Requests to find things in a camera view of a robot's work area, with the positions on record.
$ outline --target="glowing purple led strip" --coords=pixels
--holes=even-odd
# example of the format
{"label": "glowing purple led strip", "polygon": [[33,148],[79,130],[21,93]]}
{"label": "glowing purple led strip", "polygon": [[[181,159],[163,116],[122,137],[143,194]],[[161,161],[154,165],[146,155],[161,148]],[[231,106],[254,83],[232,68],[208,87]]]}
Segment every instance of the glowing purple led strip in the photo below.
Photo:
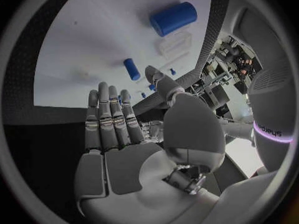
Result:
{"label": "glowing purple led strip", "polygon": [[260,130],[260,128],[258,127],[258,125],[255,123],[255,121],[253,122],[253,128],[254,130],[259,133],[261,136],[267,138],[267,139],[270,139],[270,140],[273,140],[275,142],[279,142],[279,143],[290,143],[293,141],[293,138],[290,137],[290,138],[287,138],[287,139],[280,139],[280,138],[277,138],[277,137],[273,137],[271,135],[269,135],[268,133],[266,132],[263,132]]}

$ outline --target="white tabletop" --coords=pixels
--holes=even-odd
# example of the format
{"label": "white tabletop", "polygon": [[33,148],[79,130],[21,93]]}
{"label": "white tabletop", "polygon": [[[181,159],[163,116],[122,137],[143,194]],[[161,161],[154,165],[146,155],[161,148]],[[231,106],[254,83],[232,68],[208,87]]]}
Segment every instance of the white tabletop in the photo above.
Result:
{"label": "white tabletop", "polygon": [[[172,4],[188,1],[197,21],[183,32],[191,34],[187,51],[165,58],[149,16]],[[53,21],[38,56],[34,105],[85,108],[88,93],[106,81],[129,90],[132,104],[153,93],[145,79],[152,65],[177,79],[194,69],[204,40],[211,0],[69,0]],[[123,61],[132,58],[140,79],[132,81]],[[176,71],[172,76],[170,68]]]}

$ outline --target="robotic hand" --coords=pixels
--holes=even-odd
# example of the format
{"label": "robotic hand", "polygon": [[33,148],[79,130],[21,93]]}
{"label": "robotic hand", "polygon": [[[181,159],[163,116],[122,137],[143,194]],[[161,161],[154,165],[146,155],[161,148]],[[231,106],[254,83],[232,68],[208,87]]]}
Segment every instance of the robotic hand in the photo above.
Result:
{"label": "robotic hand", "polygon": [[[128,91],[106,83],[89,94],[85,145],[75,176],[80,212],[92,222],[177,223],[204,219],[217,198],[201,187],[225,154],[222,128],[209,107],[170,77],[147,67],[147,79],[171,108],[164,147],[145,139]],[[198,167],[191,178],[182,168]]]}

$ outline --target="dark background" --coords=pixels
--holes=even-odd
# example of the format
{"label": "dark background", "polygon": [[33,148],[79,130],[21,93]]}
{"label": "dark background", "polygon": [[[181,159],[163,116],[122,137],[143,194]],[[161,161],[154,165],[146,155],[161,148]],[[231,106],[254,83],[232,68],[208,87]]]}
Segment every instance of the dark background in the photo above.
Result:
{"label": "dark background", "polygon": [[[5,28],[5,25],[9,21],[9,18],[13,14],[13,12],[17,9],[22,0],[0,0],[0,33]],[[297,1],[298,0],[276,0],[279,6],[283,9],[284,13],[287,15],[289,20],[294,25],[296,31],[299,30],[299,19],[297,13]],[[48,153],[47,161],[55,162],[55,160],[51,160],[49,158],[51,153]],[[275,213],[267,220],[266,223],[279,223],[281,222],[281,214],[290,209],[290,204],[294,201],[294,197],[298,193],[298,181],[296,185],[290,191],[290,194],[283,201],[280,207],[275,211]],[[34,223],[33,220],[23,211],[23,209],[19,206],[19,204],[15,201],[14,197],[8,190],[6,184],[0,176],[0,197],[1,197],[1,219],[9,220],[9,223]]]}

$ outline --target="white table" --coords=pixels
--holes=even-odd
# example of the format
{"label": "white table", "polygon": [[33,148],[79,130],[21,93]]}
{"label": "white table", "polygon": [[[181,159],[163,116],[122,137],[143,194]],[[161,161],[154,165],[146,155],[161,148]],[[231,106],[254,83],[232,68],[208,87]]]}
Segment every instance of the white table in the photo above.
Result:
{"label": "white table", "polygon": [[[197,21],[185,31],[192,45],[166,59],[149,22],[153,12],[188,1]],[[174,79],[194,69],[204,40],[211,0],[69,0],[53,21],[39,53],[34,79],[34,105],[85,108],[88,93],[106,81],[120,92],[128,89],[132,105],[147,96],[145,67],[152,65]],[[132,81],[123,61],[132,58],[141,77]]]}

